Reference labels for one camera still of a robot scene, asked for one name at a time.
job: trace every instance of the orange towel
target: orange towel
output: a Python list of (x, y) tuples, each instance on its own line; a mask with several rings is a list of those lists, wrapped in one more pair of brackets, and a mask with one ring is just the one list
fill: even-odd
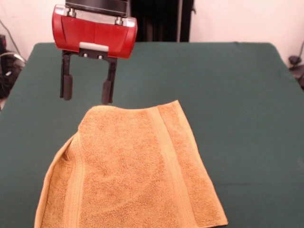
[(90, 109), (51, 163), (35, 218), (35, 228), (227, 223), (178, 101)]

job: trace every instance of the metal bracket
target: metal bracket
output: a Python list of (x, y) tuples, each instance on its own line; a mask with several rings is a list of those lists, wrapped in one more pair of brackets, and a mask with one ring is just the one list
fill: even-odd
[(79, 53), (65, 50), (62, 51), (60, 98), (64, 98), (67, 101), (72, 98), (73, 77), (70, 75), (69, 69), (71, 55), (73, 54), (79, 55), (80, 57), (103, 59), (109, 63), (108, 78), (103, 85), (101, 101), (104, 105), (112, 103), (117, 58), (108, 57), (106, 52), (88, 49), (80, 49)]

